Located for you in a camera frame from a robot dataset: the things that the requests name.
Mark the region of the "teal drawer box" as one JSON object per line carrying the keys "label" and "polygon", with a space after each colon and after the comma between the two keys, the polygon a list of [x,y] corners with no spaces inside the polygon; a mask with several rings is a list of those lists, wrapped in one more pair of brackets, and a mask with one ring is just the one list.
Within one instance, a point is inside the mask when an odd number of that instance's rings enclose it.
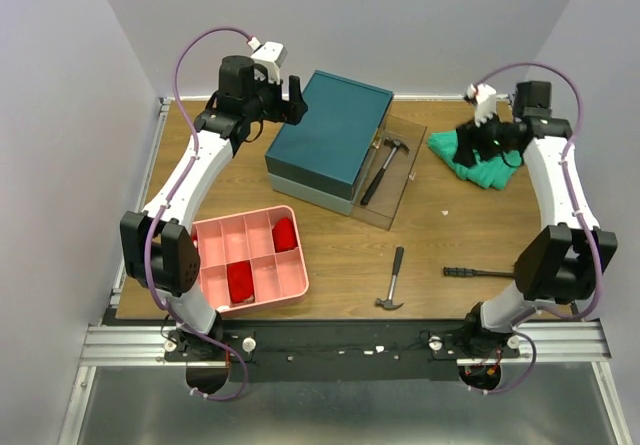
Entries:
{"label": "teal drawer box", "polygon": [[[309,110],[285,125],[265,153],[273,190],[369,225],[391,228],[412,177],[426,128],[393,115],[390,90],[317,70],[302,92]],[[366,206],[360,200],[387,158],[398,151]]]}

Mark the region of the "claw hammer black handle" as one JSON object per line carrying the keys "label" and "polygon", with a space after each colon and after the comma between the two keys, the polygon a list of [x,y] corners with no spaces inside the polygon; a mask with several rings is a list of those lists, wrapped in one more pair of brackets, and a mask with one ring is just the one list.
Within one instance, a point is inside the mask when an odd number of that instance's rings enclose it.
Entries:
{"label": "claw hammer black handle", "polygon": [[369,202],[371,201],[371,199],[373,198],[375,192],[377,191],[390,163],[392,162],[393,158],[395,157],[395,155],[397,154],[398,151],[403,151],[405,153],[409,153],[409,147],[407,146],[407,144],[405,142],[403,142],[402,140],[399,139],[391,139],[391,138],[386,138],[384,140],[384,144],[386,146],[390,147],[390,152],[387,156],[387,158],[385,159],[385,161],[383,162],[382,166],[380,167],[380,169],[378,170],[378,172],[376,173],[375,177],[373,178],[373,180],[371,181],[371,183],[369,184],[368,188],[366,189],[364,195],[362,196],[361,200],[360,200],[360,205],[361,206],[366,206],[369,204]]}

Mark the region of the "claw hammer grey handle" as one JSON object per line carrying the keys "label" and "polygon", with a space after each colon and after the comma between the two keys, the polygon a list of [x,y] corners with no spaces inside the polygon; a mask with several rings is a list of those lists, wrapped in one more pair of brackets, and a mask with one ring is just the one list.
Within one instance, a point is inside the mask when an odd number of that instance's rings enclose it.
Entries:
{"label": "claw hammer grey handle", "polygon": [[384,299],[377,298],[375,302],[376,306],[387,311],[394,311],[399,309],[402,306],[402,303],[396,304],[394,302],[394,294],[396,291],[397,279],[398,279],[399,271],[402,265],[403,257],[404,257],[404,248],[402,246],[398,246],[394,254],[391,279],[390,279],[387,295]]}

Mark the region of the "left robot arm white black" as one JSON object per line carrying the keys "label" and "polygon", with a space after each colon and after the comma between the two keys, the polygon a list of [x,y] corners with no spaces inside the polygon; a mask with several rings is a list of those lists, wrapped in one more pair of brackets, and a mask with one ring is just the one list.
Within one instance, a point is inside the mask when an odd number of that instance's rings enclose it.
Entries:
{"label": "left robot arm white black", "polygon": [[218,313],[197,283],[201,260],[191,228],[216,177],[248,142],[252,125],[297,125],[307,112],[299,78],[281,78],[285,57],[282,44],[266,42],[249,56],[223,58],[218,88],[188,122],[192,135],[169,179],[142,211],[128,211],[120,220],[126,274],[189,333],[187,347],[201,360],[220,352],[222,337],[215,330]]}

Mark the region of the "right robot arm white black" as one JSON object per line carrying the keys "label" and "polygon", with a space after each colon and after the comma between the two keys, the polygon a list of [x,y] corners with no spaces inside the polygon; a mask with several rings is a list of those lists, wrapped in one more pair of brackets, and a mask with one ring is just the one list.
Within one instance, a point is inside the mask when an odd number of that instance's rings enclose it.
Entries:
{"label": "right robot arm white black", "polygon": [[490,85],[472,84],[465,93],[474,116],[456,129],[454,162],[474,166],[517,152],[541,218],[539,234],[515,262],[511,284],[466,315],[457,339],[471,357],[504,348],[515,328],[538,311],[561,317],[560,306],[586,300],[590,314],[618,247],[615,234],[603,230],[589,208],[575,164],[577,129],[554,117],[551,91],[548,82],[517,84],[510,121],[498,117]]}

